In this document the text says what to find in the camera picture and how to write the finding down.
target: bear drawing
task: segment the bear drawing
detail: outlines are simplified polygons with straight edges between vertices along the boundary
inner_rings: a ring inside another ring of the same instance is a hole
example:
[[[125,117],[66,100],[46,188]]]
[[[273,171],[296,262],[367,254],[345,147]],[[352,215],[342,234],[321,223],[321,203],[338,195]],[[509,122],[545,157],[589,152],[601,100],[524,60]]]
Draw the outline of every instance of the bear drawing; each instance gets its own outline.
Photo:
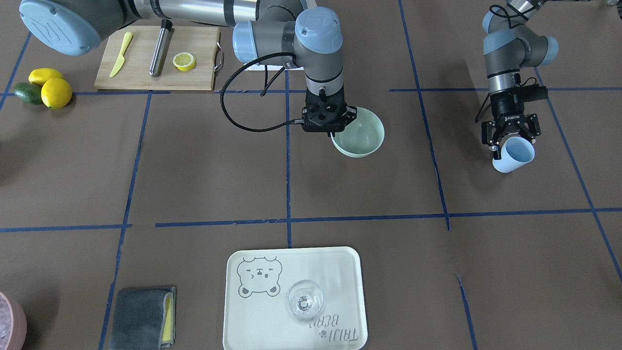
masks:
[[[269,296],[277,296],[281,291],[279,275],[283,271],[281,262],[263,258],[253,258],[251,261],[244,259],[238,265],[239,281],[241,282],[238,293],[242,298],[248,298],[253,293],[266,293]]]

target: avocado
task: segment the avocado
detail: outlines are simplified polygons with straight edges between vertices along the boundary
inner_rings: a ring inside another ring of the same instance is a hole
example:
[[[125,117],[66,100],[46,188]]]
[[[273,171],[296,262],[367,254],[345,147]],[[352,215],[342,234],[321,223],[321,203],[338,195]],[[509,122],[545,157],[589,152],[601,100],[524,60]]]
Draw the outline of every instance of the avocado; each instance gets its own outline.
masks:
[[[15,96],[31,105],[41,105],[41,87],[33,83],[17,83],[13,88]]]

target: light blue joint cap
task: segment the light blue joint cap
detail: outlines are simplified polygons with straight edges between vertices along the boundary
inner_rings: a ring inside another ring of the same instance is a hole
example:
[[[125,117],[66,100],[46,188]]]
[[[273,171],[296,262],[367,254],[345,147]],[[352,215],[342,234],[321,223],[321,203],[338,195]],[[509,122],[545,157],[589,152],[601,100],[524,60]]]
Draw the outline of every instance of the light blue joint cap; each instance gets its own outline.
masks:
[[[490,22],[493,21],[494,18],[494,14],[490,11],[486,12],[486,15],[484,16],[484,20],[481,22],[481,27],[484,28],[484,31],[486,33],[490,33]]]
[[[311,51],[332,54],[343,45],[339,18],[327,7],[304,10],[296,19],[298,41]]]
[[[546,65],[553,62],[559,52],[559,43],[557,43],[557,39],[549,36],[545,36],[545,38],[549,41],[549,49],[547,50],[546,56],[544,56],[544,60],[542,60],[540,65]]]
[[[233,51],[235,57],[242,63],[248,63],[258,57],[251,21],[240,22],[233,28]]]
[[[506,29],[504,31],[498,31],[486,35],[484,38],[484,55],[488,55],[496,49],[508,45],[516,39],[516,34],[512,29]]]
[[[100,35],[84,18],[49,0],[23,0],[22,21],[41,42],[71,56],[84,55],[101,44]]]

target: lemon slice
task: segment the lemon slice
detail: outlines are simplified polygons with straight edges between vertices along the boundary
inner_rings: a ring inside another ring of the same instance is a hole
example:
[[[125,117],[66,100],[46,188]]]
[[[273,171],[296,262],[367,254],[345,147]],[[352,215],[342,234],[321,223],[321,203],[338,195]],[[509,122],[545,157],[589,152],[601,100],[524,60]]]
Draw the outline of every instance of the lemon slice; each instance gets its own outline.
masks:
[[[180,52],[173,57],[173,64],[182,72],[193,69],[197,65],[197,61],[190,52]]]

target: cutting board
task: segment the cutting board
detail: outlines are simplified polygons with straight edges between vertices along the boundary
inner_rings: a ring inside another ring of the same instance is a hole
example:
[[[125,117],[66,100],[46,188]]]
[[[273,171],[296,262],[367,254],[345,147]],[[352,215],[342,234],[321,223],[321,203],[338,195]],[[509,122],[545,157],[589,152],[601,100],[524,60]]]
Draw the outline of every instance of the cutting board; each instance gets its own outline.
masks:
[[[159,26],[129,26],[108,38],[100,69],[95,78],[95,88],[100,90],[213,90],[214,64],[220,38],[217,27],[173,27],[168,54],[164,59],[162,74],[153,78],[149,67],[156,49]],[[126,51],[121,70],[110,76],[116,62],[121,41],[126,32],[134,37]],[[173,65],[173,57],[180,52],[190,52],[197,66],[187,72]]]

